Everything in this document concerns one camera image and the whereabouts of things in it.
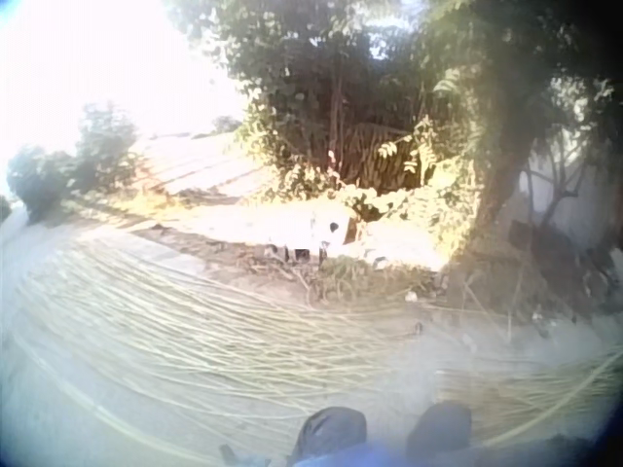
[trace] sky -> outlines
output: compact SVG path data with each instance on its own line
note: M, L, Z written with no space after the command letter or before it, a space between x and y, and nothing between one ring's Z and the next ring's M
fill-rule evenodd
M88 102L112 99L149 135L241 115L234 84L190 51L162 0L14 3L0 20L0 172L22 144L72 152Z

